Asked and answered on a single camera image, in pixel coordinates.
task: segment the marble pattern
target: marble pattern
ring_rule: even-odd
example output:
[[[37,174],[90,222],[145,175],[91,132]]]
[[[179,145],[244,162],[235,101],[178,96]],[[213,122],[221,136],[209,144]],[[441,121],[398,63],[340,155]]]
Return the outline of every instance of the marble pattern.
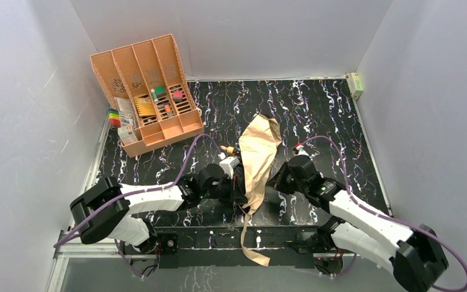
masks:
[[[292,157],[291,149],[306,138],[326,135],[339,146],[347,164],[350,187],[358,197],[387,213],[387,206],[368,151],[353,101],[348,98],[345,80],[279,80],[249,82],[191,82],[191,94],[201,109],[205,133],[220,145],[238,145],[238,138],[260,111],[269,111],[280,123],[282,144],[272,173]],[[96,179],[116,176],[127,184],[160,184],[174,179],[181,168],[192,139],[177,142],[135,158],[120,146],[117,133],[110,130]],[[326,177],[342,181],[340,160],[326,142],[310,143],[316,168]],[[217,162],[212,143],[199,141],[187,170],[197,172]],[[215,226],[240,227],[239,208],[205,200],[193,209],[180,212],[143,214],[157,227]],[[301,194],[283,195],[266,190],[265,201],[250,226],[310,226],[328,219],[323,210],[311,206]]]

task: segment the yellow notebook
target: yellow notebook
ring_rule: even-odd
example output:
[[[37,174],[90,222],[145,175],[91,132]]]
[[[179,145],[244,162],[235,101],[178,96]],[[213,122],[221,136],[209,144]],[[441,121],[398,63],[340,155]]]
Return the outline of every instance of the yellow notebook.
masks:
[[[135,107],[137,108],[137,113],[140,117],[154,116],[156,112],[154,111],[153,102],[150,97],[136,97],[135,98]]]

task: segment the storage box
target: storage box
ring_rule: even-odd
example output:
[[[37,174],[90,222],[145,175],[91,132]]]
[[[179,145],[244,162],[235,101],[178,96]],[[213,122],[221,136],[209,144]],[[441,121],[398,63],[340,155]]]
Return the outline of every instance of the storage box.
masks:
[[[117,109],[114,97],[128,99],[151,96],[151,89],[162,86],[158,103],[168,103],[174,114],[155,106],[155,116],[139,117],[134,130],[138,142],[122,145],[129,157],[196,136],[204,132],[203,122],[185,80],[184,70],[173,35],[120,47],[91,56],[94,74],[110,106]],[[172,94],[182,91],[182,102],[173,102]]]
[[[348,73],[348,88],[350,89],[350,95],[352,99],[358,99],[362,92],[362,82],[359,73]]]

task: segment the green eraser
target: green eraser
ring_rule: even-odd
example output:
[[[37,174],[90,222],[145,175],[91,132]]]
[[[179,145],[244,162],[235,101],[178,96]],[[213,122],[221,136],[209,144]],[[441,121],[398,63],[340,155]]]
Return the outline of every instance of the green eraser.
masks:
[[[154,92],[156,94],[159,94],[159,93],[164,93],[165,92],[165,89],[163,86],[158,86],[157,88],[154,89]]]

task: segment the white wall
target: white wall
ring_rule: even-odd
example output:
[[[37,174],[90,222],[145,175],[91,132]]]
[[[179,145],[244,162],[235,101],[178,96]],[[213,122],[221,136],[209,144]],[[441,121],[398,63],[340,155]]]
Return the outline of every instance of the white wall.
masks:
[[[172,33],[190,78],[353,72],[391,0],[71,0],[98,51]]]
[[[395,0],[358,67],[391,207],[467,260],[467,1]],[[451,257],[439,281],[464,284]]]
[[[0,1],[0,291],[44,291],[103,125],[70,2]]]

